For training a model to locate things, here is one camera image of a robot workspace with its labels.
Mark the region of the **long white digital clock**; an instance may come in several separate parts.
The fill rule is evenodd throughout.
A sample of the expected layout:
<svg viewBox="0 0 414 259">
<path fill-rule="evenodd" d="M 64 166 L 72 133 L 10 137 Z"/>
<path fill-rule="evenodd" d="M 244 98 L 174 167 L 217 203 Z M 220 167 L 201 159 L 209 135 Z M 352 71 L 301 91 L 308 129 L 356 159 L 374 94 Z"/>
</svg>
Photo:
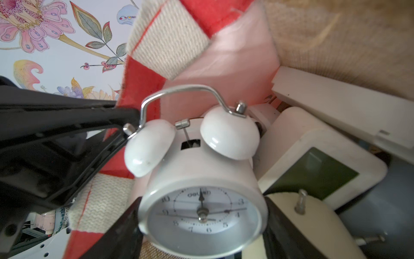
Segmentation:
<svg viewBox="0 0 414 259">
<path fill-rule="evenodd" d="M 253 157 L 262 193 L 305 190 L 336 210 L 382 181 L 378 157 L 299 107 L 283 111 Z"/>
</svg>

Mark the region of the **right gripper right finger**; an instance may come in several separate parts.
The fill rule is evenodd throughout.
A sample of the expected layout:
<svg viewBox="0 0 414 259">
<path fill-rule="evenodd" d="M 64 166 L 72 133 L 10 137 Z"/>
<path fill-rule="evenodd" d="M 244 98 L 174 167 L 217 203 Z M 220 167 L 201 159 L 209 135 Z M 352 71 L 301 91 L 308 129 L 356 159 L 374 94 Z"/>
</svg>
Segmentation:
<svg viewBox="0 0 414 259">
<path fill-rule="evenodd" d="M 265 202 L 268 208 L 268 220 L 263 232 L 263 240 L 268 259 L 326 258 L 269 197 L 265 198 Z"/>
</svg>

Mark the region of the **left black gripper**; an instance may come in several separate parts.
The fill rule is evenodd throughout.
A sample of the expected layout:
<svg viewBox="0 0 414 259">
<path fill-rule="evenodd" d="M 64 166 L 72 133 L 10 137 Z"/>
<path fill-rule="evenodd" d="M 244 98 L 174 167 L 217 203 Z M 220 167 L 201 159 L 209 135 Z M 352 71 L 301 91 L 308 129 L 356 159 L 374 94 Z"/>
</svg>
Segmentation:
<svg viewBox="0 0 414 259">
<path fill-rule="evenodd" d="M 31 212 L 69 204 L 126 142 L 140 111 L 24 90 L 1 78 L 1 258 Z"/>
</svg>

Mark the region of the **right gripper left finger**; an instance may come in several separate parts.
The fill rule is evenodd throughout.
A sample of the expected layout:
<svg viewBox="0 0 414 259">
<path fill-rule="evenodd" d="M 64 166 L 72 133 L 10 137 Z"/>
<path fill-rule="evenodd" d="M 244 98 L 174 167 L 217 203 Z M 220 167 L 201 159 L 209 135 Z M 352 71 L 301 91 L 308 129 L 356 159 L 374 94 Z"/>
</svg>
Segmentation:
<svg viewBox="0 0 414 259">
<path fill-rule="evenodd" d="M 138 259 L 143 243 L 139 229 L 138 197 L 82 259 Z"/>
</svg>

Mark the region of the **small white digital clock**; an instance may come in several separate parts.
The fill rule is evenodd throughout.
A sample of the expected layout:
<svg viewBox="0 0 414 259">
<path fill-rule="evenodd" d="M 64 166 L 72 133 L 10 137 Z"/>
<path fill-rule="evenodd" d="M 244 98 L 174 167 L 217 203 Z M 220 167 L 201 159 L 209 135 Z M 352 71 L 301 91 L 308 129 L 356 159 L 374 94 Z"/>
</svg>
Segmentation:
<svg viewBox="0 0 414 259">
<path fill-rule="evenodd" d="M 266 133 L 280 114 L 281 113 L 276 108 L 268 103 L 252 105 L 248 108 L 248 115 L 257 125 L 260 136 L 263 136 Z"/>
</svg>

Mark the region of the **burlap canvas bag red trim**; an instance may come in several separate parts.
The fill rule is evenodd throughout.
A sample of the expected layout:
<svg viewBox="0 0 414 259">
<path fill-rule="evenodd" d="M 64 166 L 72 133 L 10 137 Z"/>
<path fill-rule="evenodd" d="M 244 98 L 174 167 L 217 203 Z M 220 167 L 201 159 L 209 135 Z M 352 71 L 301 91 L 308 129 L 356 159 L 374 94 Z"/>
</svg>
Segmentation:
<svg viewBox="0 0 414 259">
<path fill-rule="evenodd" d="M 117 107 L 182 84 L 271 98 L 281 66 L 414 98 L 413 1 L 143 1 Z"/>
</svg>

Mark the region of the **white twin-bell alarm clock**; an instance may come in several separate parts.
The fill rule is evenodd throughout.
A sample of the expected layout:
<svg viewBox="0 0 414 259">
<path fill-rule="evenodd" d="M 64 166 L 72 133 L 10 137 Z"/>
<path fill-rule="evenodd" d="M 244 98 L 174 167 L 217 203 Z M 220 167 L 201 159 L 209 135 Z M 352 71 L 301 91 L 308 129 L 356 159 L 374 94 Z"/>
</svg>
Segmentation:
<svg viewBox="0 0 414 259">
<path fill-rule="evenodd" d="M 218 106 L 176 123 L 147 120 L 150 103 L 190 91 L 213 94 Z M 124 127 L 127 169 L 137 178 L 150 177 L 138 220 L 156 248 L 189 259 L 220 259 L 264 232 L 268 209 L 252 165 L 260 134 L 246 110 L 244 102 L 228 107 L 210 86 L 181 85 L 146 97 L 138 128 Z"/>
</svg>

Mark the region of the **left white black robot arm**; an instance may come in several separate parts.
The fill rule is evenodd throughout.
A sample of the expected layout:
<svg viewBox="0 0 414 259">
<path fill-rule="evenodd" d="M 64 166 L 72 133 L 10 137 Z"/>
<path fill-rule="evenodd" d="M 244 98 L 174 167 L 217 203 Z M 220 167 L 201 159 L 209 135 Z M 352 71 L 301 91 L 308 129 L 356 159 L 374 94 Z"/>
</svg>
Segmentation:
<svg viewBox="0 0 414 259">
<path fill-rule="evenodd" d="M 30 213 L 68 205 L 127 142 L 123 127 L 140 111 L 114 101 L 24 90 L 1 78 L 1 258 L 34 248 L 41 258 L 47 234 L 33 234 Z"/>
</svg>

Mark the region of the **blue twin-bell clock front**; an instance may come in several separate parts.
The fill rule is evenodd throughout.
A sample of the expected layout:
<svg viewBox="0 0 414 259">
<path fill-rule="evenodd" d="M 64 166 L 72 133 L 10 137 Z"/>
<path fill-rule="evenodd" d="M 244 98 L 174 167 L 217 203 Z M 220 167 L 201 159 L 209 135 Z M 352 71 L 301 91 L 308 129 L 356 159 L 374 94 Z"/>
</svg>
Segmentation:
<svg viewBox="0 0 414 259">
<path fill-rule="evenodd" d="M 383 234 L 374 236 L 352 236 L 341 219 L 326 203 L 299 193 L 274 193 L 269 197 L 295 227 L 320 250 L 326 259 L 364 259 L 362 246 L 386 240 Z M 246 247 L 241 254 L 243 259 L 268 259 L 263 235 Z"/>
</svg>

